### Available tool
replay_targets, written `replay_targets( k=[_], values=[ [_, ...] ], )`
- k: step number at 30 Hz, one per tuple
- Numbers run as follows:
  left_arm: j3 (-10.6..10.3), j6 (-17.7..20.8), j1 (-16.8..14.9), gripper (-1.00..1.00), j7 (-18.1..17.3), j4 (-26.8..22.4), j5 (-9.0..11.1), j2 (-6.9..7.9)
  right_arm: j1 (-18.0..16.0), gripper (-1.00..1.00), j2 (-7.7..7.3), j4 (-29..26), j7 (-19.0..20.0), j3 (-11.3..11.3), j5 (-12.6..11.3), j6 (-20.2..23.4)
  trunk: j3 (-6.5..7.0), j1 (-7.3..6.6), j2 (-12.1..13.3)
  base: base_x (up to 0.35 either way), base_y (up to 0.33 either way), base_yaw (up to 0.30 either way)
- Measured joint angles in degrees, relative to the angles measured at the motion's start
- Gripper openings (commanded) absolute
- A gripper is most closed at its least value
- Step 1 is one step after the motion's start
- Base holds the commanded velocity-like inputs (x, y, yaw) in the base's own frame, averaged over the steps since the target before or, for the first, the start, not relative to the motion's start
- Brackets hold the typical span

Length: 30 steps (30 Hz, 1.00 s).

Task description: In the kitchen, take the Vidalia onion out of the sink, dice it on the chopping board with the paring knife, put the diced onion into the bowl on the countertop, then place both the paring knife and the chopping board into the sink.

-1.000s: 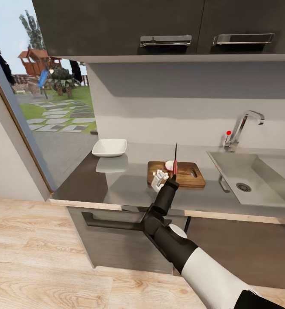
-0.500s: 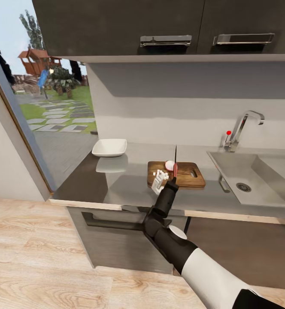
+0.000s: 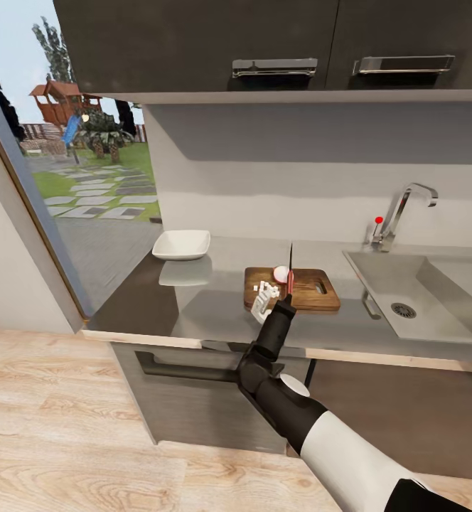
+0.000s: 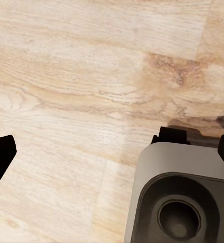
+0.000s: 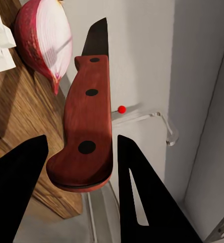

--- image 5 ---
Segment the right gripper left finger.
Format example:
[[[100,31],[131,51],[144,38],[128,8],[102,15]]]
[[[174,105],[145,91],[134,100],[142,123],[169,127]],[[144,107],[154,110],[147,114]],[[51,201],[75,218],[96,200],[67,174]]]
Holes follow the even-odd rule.
[[[13,243],[48,153],[40,135],[0,158],[0,243]]]

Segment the cutting board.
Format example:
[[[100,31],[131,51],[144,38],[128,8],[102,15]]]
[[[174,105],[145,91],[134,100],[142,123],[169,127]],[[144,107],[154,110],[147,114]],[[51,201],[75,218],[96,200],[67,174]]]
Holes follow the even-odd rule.
[[[19,0],[0,0],[2,24],[10,28]],[[66,98],[58,87],[53,95],[47,78],[31,68],[20,56],[17,47],[9,48],[15,67],[0,72],[0,158],[28,139],[45,135],[48,156],[32,195],[64,219],[83,213],[82,194],[56,187],[48,177],[48,160],[65,147],[63,114]]]

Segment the parer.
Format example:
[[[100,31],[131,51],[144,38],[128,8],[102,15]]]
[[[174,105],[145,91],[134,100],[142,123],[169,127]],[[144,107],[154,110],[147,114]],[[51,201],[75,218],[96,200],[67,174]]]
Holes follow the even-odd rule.
[[[51,182],[69,192],[103,187],[113,171],[108,28],[106,17],[87,34],[78,73],[69,88],[63,114],[65,147],[52,156],[46,171]]]

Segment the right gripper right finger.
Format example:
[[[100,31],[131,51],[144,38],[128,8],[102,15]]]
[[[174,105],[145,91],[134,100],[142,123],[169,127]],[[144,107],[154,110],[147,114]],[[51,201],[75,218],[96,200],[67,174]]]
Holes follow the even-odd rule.
[[[118,135],[121,243],[204,243],[137,144]],[[148,226],[137,222],[131,169]]]

